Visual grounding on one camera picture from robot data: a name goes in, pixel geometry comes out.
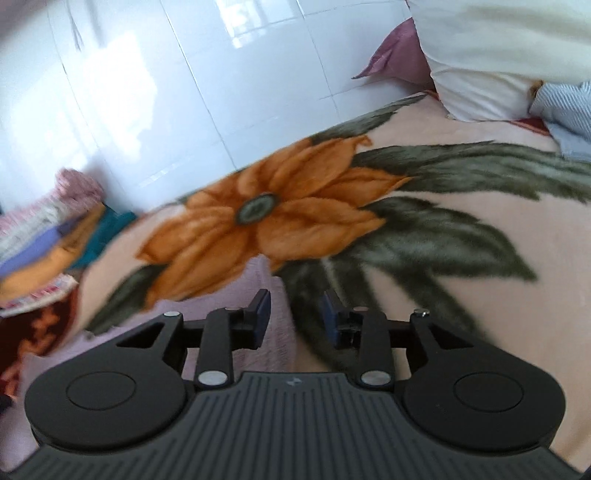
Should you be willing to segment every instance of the ribbed rubber surface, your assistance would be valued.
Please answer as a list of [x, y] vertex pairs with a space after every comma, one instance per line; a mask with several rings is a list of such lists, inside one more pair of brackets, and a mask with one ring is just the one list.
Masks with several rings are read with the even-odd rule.
[[447, 449], [386, 393], [343, 374], [244, 374], [197, 396], [155, 440], [110, 455], [42, 447], [14, 480], [557, 480], [578, 474], [545, 449], [493, 458]]

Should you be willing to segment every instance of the floral blanket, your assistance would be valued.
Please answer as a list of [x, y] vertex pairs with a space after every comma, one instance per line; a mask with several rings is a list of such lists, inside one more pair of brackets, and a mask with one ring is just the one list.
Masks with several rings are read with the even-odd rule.
[[[214, 292], [252, 257], [282, 278], [297, 368], [348, 369], [318, 299], [417, 306], [555, 376], [553, 448], [591, 463], [591, 164], [527, 124], [464, 124], [421, 94], [320, 132], [137, 222], [87, 272], [66, 336]], [[397, 355], [400, 376], [404, 356]]]

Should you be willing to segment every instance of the pink pillowcase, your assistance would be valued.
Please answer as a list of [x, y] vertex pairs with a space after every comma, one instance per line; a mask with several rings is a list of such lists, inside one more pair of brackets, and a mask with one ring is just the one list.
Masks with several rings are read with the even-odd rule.
[[418, 41], [412, 18], [402, 22], [385, 38], [369, 61], [369, 65], [354, 79], [382, 73], [389, 77], [433, 88], [431, 69]]

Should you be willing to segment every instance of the bed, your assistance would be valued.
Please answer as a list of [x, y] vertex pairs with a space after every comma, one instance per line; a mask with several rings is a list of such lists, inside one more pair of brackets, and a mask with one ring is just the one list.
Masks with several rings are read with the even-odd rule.
[[[44, 334], [53, 340], [43, 357], [22, 348], [35, 341], [34, 322], [0, 324], [20, 375], [15, 407], [0, 420], [0, 468], [35, 448], [22, 398], [41, 371], [169, 302], [214, 308], [228, 289], [267, 285], [277, 308], [290, 308], [275, 312], [259, 357], [235, 357], [239, 370], [352, 368], [355, 358], [324, 335], [317, 301], [327, 288], [393, 320], [425, 307], [559, 381], [567, 411], [552, 448], [584, 469], [590, 199], [591, 164], [557, 154], [542, 124], [462, 123], [433, 92], [302, 139], [115, 237], [79, 273], [79, 287], [47, 307]], [[236, 306], [245, 306], [248, 296], [239, 296]], [[404, 378], [404, 352], [395, 357]]]

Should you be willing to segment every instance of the logo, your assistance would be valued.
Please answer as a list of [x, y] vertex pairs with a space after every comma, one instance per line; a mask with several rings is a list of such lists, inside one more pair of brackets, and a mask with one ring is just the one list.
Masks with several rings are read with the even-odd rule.
[[301, 379], [299, 379], [297, 377], [294, 377], [294, 378], [292, 378], [291, 380], [288, 380], [285, 383], [288, 384], [290, 387], [295, 387], [296, 385], [299, 385], [299, 384], [304, 383], [304, 382], [302, 382]]

